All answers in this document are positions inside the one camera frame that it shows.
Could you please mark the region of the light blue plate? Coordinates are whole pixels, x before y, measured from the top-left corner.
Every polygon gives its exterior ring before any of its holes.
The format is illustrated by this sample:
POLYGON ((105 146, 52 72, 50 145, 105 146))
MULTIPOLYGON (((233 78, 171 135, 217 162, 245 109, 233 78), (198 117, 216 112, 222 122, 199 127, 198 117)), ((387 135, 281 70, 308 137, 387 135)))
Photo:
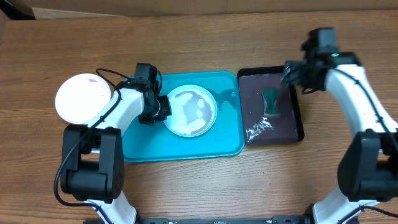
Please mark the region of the light blue plate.
POLYGON ((171 115, 166 127, 181 137, 194 138, 214 125, 218 106, 214 96, 198 85, 182 85, 168 93, 171 115))

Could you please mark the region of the green sponge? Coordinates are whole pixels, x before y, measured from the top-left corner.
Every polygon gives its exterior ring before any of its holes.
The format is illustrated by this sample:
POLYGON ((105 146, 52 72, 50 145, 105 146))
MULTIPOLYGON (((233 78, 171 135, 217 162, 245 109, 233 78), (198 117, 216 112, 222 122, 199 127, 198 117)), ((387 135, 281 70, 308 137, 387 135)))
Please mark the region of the green sponge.
POLYGON ((262 92, 262 96, 264 99, 264 114, 279 114, 279 110, 276 107, 276 101, 279 97, 278 89, 266 89, 262 92))

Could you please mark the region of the pink white plate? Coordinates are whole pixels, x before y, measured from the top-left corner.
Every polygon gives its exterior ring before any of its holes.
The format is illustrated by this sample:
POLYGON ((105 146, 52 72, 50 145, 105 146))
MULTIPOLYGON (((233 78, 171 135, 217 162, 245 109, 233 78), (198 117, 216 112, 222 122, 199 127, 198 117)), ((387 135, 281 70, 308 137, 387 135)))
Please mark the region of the pink white plate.
POLYGON ((55 109, 68 123, 83 124, 94 118, 110 101, 108 83, 98 75, 81 73, 70 77, 55 95, 55 109))

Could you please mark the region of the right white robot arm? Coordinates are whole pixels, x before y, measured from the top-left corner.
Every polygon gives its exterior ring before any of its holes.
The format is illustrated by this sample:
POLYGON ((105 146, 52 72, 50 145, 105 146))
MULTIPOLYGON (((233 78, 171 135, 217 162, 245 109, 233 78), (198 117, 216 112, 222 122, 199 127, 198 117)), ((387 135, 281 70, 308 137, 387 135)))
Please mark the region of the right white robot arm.
POLYGON ((311 223, 348 223, 365 209, 397 197, 397 122, 366 77, 353 52, 342 52, 333 28, 317 28, 302 44, 301 61, 286 61, 282 83, 302 86, 304 94, 329 91, 348 121, 353 140, 338 166, 337 187, 309 208, 311 223))

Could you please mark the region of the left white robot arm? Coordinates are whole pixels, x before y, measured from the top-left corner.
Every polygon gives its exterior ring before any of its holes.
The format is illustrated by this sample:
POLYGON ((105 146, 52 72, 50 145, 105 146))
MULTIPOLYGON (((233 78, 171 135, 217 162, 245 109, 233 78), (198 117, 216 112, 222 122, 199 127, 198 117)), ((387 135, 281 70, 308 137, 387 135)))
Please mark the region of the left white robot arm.
POLYGON ((63 133, 62 163, 53 192, 68 207, 91 207, 102 223, 137 223, 137 210, 123 193, 122 136, 138 119, 152 126, 171 114, 169 99, 161 95, 161 72, 138 63, 133 77, 113 86, 114 95, 99 115, 85 124, 70 124, 63 133))

